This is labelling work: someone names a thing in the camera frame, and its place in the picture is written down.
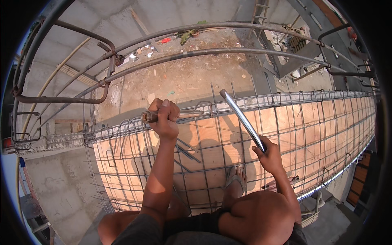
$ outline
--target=foot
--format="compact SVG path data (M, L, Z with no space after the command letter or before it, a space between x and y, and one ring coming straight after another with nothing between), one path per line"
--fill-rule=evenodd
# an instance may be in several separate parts
M234 175L237 175L242 183L239 182L238 179L233 180L225 189L223 194L223 203L222 207L231 208L234 204L235 199L242 197L245 189L242 186L246 186L246 182L248 180L244 168L241 166L232 167L230 170L230 174L228 180L231 179Z

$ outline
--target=hand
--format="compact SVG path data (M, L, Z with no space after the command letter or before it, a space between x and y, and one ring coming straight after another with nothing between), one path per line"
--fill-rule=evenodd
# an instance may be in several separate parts
M282 156L280 155L279 146L272 143L267 137L259 135L260 139L264 142L267 150L265 153L260 148L252 146L252 150L256 153L257 157L263 168L270 172L272 175L277 175L285 169L282 165Z
M156 98L148 110L158 111L158 122L150 123L150 126L159 135L160 140L175 140L178 136L176 121L180 115L178 106L168 99L162 101Z

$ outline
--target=red object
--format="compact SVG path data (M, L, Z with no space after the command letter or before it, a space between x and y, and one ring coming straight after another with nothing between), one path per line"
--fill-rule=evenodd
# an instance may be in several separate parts
M165 43L169 42L170 40L171 40L170 38L164 38L164 39L162 39L162 43L165 44Z
M354 29L352 27L347 28L348 36L352 39L356 39L357 35L354 32Z
M11 137L10 137L10 138L4 139L4 141L3 141L3 147L4 147L4 148L10 148L10 147L12 147Z

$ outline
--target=forearm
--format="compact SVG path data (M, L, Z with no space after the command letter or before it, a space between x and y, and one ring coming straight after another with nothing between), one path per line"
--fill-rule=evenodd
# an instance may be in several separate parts
M276 191L285 196L294 214L295 222L301 224L301 208L299 207L298 199L295 196L294 190L291 187L289 180L287 179L287 175L284 169L276 173L274 178L276 180Z
M161 140L158 153L147 180L143 207L153 210L163 220L169 206L173 187L173 162L175 140Z

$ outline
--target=sandal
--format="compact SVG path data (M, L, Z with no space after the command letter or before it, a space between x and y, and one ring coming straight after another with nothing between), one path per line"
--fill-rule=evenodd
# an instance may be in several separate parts
M241 178L240 178L237 174L235 174L235 175L233 175L231 178L229 178L230 173L231 173L231 170L232 170L233 168L236 168L236 171L237 171L237 166L233 166L233 167L230 169L230 171L227 172L227 176L226 176L226 187L228 187L228 186L231 184L231 182L233 182L234 180L237 180L237 181L241 184L241 187L242 187L242 194L244 194L244 191L245 191L245 183L241 180Z

